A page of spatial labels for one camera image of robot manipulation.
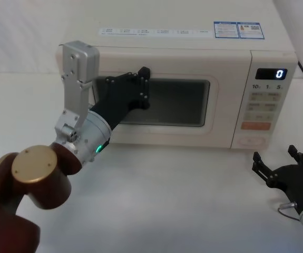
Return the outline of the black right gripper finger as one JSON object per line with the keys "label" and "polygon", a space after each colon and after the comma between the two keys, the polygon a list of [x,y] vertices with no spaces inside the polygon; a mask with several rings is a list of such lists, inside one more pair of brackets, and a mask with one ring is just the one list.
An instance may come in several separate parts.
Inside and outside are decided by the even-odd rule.
{"label": "black right gripper finger", "polygon": [[252,171],[254,171],[267,186],[272,186],[272,170],[264,164],[258,152],[254,152],[253,154]]}
{"label": "black right gripper finger", "polygon": [[288,153],[303,168],[303,153],[299,152],[294,145],[290,145]]}

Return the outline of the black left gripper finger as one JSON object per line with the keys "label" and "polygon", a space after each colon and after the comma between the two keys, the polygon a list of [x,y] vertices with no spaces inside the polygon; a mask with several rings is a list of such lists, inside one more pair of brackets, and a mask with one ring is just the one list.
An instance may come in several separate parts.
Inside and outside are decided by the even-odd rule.
{"label": "black left gripper finger", "polygon": [[149,104],[149,80],[144,78],[137,79],[137,109],[147,110]]}
{"label": "black left gripper finger", "polygon": [[128,78],[137,78],[137,79],[150,79],[150,69],[143,66],[137,72],[127,72],[125,74]]}

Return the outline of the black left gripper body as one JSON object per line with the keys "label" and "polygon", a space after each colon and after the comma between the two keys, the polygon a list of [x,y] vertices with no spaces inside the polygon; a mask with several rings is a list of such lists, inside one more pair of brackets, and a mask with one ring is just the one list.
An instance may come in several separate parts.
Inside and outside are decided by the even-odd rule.
{"label": "black left gripper body", "polygon": [[108,77],[107,91],[91,108],[114,129],[130,111],[141,108],[141,80],[134,75]]}

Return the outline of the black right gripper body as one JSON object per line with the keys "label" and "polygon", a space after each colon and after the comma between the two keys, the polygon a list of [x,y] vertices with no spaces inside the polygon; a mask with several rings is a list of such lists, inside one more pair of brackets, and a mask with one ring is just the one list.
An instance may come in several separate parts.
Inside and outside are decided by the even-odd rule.
{"label": "black right gripper body", "polygon": [[303,167],[297,164],[282,166],[268,176],[268,187],[283,191],[296,204],[297,213],[303,211]]}

